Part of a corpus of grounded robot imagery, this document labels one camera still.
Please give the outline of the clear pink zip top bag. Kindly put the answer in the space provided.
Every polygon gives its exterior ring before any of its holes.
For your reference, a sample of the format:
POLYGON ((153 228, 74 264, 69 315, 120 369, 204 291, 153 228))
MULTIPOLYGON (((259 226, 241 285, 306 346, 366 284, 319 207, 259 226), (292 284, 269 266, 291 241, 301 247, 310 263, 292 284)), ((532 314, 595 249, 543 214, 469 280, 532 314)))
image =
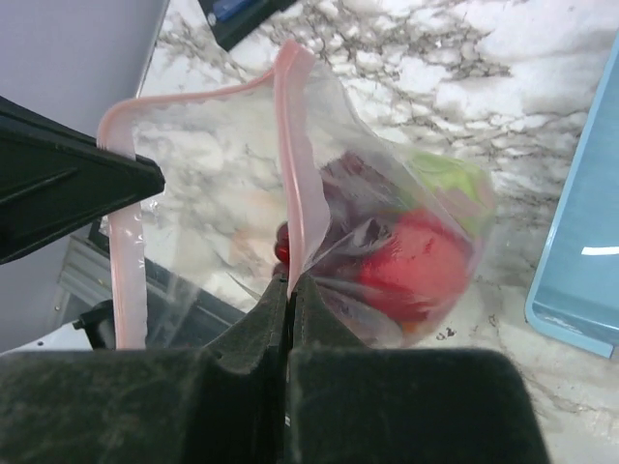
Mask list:
MULTIPOLYGON (((331 219, 322 167, 347 151, 377 168, 401 166, 419 183, 420 208, 469 245, 468 286, 491 230, 471 237, 410 165, 419 150, 378 137, 360 120, 334 73, 295 42, 280 49, 270 70, 244 85, 114 105, 103 116, 97 142, 127 158, 153 160, 165 178, 155 197, 171 193, 177 202, 199 202, 213 213, 205 221, 205 236, 226 272, 256 303, 274 275, 284 276, 289 290, 309 277, 332 314, 372 348, 418 342, 456 304, 421 336, 406 336, 399 323, 367 304, 358 281, 323 279, 310 272, 331 219)), ((146 201, 107 219, 116 344, 121 349, 146 346, 146 201)))

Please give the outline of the green toy cabbage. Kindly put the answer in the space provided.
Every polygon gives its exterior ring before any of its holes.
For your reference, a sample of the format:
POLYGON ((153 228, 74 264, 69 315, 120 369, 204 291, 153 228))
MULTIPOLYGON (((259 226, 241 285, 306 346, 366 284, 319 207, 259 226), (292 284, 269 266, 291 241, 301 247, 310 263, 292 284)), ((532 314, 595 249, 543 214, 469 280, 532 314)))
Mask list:
POLYGON ((489 176, 461 159, 414 152, 410 165, 447 213, 471 236, 488 234, 494 222, 494 191, 489 176))

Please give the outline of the dark red toy grapes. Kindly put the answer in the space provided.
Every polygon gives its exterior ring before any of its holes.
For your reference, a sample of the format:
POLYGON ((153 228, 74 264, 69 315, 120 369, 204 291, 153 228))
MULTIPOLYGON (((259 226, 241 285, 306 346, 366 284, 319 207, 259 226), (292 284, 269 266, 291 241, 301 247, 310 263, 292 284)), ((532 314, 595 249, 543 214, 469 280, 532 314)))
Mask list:
POLYGON ((421 207, 419 183, 401 166, 375 166, 347 151, 320 169, 330 225, 310 272, 358 281, 365 258, 387 243, 398 218, 421 207))

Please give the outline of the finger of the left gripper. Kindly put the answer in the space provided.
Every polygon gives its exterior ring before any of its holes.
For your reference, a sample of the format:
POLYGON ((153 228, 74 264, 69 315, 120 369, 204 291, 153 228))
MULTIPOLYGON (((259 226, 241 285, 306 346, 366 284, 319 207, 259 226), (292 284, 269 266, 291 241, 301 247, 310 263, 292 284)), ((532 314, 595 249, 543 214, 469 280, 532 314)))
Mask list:
POLYGON ((164 176, 154 161, 101 149, 89 135, 1 100, 2 263, 163 187, 164 176))

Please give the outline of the orange toy pumpkin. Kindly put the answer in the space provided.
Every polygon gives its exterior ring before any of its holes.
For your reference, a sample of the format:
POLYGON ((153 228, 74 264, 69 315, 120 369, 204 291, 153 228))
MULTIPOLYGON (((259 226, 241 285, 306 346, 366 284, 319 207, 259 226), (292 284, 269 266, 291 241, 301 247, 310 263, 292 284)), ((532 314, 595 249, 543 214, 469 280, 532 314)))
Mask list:
POLYGON ((406 336, 421 336, 426 332, 426 324, 423 321, 406 321, 399 325, 406 336))

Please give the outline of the red toy tomato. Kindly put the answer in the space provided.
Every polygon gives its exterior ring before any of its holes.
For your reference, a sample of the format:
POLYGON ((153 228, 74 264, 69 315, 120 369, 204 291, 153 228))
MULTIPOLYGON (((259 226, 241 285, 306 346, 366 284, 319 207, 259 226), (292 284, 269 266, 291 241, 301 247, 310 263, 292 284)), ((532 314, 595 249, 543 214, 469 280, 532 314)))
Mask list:
POLYGON ((358 282, 368 305, 397 323, 443 318, 467 288, 469 245, 434 214, 398 218, 387 243, 362 262, 358 282))

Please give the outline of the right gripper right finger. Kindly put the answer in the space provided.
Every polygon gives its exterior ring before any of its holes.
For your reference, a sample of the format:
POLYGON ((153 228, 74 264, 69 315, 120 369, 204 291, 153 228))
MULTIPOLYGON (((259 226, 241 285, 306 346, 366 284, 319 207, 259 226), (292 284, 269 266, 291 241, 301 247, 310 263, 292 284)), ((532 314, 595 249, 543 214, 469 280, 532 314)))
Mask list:
POLYGON ((546 463, 514 364, 476 348, 367 348, 314 281, 290 300, 288 463, 546 463))

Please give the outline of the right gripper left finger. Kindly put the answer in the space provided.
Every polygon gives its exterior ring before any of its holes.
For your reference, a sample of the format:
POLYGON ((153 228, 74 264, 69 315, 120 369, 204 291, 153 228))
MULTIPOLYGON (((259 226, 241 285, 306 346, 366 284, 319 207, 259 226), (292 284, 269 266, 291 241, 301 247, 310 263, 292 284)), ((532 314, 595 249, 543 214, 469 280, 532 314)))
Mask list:
POLYGON ((200 348, 13 352, 1 359, 5 463, 277 463, 286 282, 200 348))

